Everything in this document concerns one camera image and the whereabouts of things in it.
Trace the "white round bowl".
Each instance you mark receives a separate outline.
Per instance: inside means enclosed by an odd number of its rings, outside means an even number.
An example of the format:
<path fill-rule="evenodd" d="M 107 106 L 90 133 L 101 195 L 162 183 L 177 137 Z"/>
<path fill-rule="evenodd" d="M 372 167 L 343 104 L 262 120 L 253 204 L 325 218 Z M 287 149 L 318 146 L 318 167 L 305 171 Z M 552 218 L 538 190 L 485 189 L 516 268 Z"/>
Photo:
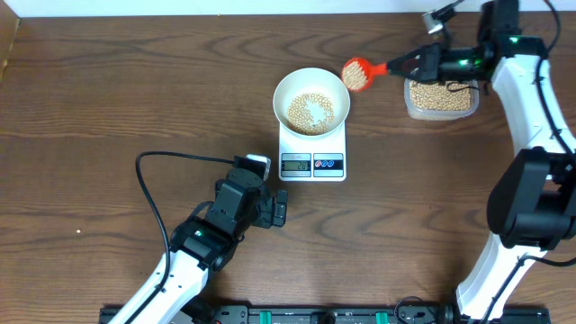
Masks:
<path fill-rule="evenodd" d="M 317 67 L 285 76 L 273 95 L 276 119 L 288 131 L 303 137 L 328 136 L 344 124 L 350 106 L 350 94 L 340 78 Z"/>

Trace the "cardboard box at left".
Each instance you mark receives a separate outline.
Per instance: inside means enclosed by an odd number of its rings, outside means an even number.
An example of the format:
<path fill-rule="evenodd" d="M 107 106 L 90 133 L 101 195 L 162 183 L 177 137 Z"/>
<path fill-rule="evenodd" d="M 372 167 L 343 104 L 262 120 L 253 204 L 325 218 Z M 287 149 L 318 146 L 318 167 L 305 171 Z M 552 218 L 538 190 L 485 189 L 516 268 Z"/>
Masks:
<path fill-rule="evenodd" d="M 1 0 L 0 4 L 0 77 L 4 78 L 16 33 L 19 29 L 19 16 Z"/>

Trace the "red measuring scoop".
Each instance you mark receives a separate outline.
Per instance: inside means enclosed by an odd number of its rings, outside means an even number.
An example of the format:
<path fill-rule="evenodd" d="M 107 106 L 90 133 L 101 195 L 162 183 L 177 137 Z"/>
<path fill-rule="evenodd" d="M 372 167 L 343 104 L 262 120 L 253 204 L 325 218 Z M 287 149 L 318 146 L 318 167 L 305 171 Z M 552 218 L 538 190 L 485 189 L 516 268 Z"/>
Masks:
<path fill-rule="evenodd" d="M 387 69 L 387 66 L 385 63 L 373 65 L 367 59 L 364 59 L 364 58 L 351 58 L 346 64 L 352 63 L 353 61 L 358 61 L 362 65 L 364 72 L 368 78 L 368 83 L 360 91 L 350 90 L 352 92 L 356 92 L 356 93 L 363 92 L 373 83 L 373 81 L 376 77 L 383 77 L 383 76 L 386 76 L 388 74 L 388 69 Z"/>

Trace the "soybeans in container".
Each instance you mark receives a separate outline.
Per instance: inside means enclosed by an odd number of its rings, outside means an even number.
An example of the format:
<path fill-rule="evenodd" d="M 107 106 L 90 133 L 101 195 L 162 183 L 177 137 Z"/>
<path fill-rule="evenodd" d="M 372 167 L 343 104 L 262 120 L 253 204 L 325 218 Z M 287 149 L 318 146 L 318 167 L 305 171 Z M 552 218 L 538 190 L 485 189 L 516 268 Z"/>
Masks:
<path fill-rule="evenodd" d="M 421 110 L 466 111 L 472 108 L 471 88 L 455 81 L 445 85 L 410 81 L 409 97 Z"/>

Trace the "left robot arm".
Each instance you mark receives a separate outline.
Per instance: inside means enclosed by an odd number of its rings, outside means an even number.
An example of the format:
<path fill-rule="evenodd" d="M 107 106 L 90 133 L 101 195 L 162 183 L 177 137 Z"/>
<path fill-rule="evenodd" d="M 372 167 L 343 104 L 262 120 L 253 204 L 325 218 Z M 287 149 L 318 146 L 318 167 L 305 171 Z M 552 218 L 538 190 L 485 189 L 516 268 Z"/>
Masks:
<path fill-rule="evenodd" d="M 271 193 L 251 171 L 231 169 L 215 192 L 176 227 L 168 251 L 112 324 L 168 323 L 233 258 L 249 227 L 286 223 L 288 193 Z"/>

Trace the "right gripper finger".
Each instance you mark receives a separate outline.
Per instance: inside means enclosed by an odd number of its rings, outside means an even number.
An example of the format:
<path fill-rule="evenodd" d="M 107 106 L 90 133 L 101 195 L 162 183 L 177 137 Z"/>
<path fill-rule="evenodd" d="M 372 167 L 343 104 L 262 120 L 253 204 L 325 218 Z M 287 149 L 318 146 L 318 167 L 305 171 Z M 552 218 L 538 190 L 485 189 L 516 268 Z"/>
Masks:
<path fill-rule="evenodd" d="M 425 65 L 434 55 L 435 46 L 425 45 L 386 63 L 388 70 L 414 70 Z"/>
<path fill-rule="evenodd" d="M 403 77 L 420 83 L 430 83 L 435 80 L 435 72 L 426 71 L 420 67 L 404 67 L 402 64 L 387 65 L 388 74 L 396 77 Z"/>

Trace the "clear plastic container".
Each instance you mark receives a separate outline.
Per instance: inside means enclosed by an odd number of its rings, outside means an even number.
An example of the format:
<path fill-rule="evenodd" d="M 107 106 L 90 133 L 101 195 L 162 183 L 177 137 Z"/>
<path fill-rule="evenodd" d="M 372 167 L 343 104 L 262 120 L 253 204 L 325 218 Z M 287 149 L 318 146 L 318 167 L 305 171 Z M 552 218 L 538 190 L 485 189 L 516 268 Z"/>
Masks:
<path fill-rule="evenodd" d="M 479 106 L 480 101 L 480 88 L 476 80 L 457 82 L 459 84 L 466 84 L 471 88 L 472 92 L 472 108 L 466 111 L 433 111 L 421 110 L 415 106 L 410 100 L 409 82 L 413 80 L 406 79 L 404 81 L 404 99 L 407 107 L 408 115 L 415 120 L 422 121 L 453 121 L 472 115 Z"/>

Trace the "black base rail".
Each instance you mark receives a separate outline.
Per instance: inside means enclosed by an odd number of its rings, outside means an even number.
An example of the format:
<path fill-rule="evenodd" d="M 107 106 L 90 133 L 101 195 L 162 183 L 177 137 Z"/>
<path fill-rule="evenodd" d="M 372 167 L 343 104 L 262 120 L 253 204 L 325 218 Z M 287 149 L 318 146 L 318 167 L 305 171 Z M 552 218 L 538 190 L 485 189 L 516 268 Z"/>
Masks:
<path fill-rule="evenodd" d="M 119 309 L 102 308 L 97 323 L 110 323 Z M 242 305 L 219 307 L 207 315 L 198 311 L 179 311 L 168 323 L 211 323 L 211 324 L 316 324 L 329 314 L 338 324 L 395 324 L 395 323 L 441 323 L 427 307 L 416 305 L 400 306 L 397 316 L 393 308 L 363 309 L 313 309 L 313 308 L 250 308 Z M 551 324 L 547 309 L 508 309 L 500 319 L 488 323 L 502 324 Z"/>

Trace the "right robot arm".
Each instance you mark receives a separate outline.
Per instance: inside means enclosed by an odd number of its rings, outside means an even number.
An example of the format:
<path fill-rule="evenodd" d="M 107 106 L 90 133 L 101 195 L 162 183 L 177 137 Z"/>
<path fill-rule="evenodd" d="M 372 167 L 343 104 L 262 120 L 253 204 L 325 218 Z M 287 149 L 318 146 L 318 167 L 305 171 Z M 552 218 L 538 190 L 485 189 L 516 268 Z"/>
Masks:
<path fill-rule="evenodd" d="M 493 323 L 534 263 L 555 267 L 546 253 L 575 235 L 575 138 L 550 80 L 552 45 L 519 27 L 518 0 L 481 6 L 474 47 L 454 49 L 451 36 L 386 64 L 390 75 L 421 84 L 485 81 L 506 115 L 515 157 L 487 203 L 488 241 L 455 290 L 439 323 Z"/>

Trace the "soybeans in bowl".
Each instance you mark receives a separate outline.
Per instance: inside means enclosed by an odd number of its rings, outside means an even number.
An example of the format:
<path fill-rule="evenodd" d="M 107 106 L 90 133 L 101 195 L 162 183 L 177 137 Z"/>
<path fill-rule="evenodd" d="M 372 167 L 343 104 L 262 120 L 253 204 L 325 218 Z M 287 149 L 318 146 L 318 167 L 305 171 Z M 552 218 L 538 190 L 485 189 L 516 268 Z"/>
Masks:
<path fill-rule="evenodd" d="M 289 128 L 302 135 L 324 134 L 334 120 L 333 103 L 324 94 L 301 94 L 287 108 Z"/>

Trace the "soybeans in scoop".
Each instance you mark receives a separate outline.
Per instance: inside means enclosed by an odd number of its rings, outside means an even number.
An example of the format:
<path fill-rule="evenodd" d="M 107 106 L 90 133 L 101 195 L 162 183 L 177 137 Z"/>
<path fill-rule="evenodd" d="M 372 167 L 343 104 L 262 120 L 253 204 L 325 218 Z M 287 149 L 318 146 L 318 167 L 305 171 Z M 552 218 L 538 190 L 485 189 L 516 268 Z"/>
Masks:
<path fill-rule="evenodd" d="M 341 78 L 346 88 L 352 91 L 360 91 L 368 83 L 365 71 L 358 61 L 346 64 L 342 70 Z"/>

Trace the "white digital kitchen scale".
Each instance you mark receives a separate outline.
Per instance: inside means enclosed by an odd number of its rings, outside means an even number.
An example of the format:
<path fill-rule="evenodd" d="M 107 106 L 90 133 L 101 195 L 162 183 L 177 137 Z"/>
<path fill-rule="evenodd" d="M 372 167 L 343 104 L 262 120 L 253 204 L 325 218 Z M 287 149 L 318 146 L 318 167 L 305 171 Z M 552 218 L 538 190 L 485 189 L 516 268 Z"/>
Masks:
<path fill-rule="evenodd" d="M 305 136 L 281 126 L 278 176 L 285 182 L 342 182 L 347 178 L 346 125 Z"/>

